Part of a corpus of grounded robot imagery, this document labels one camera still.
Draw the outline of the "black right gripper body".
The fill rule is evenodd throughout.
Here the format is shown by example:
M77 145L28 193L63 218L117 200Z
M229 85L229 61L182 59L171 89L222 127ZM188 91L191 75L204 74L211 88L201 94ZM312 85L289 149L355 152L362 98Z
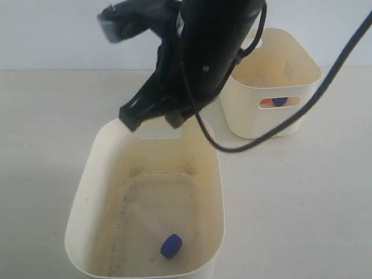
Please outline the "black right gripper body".
M192 116L220 93L257 46L266 1L182 1L166 24L155 71L128 116Z

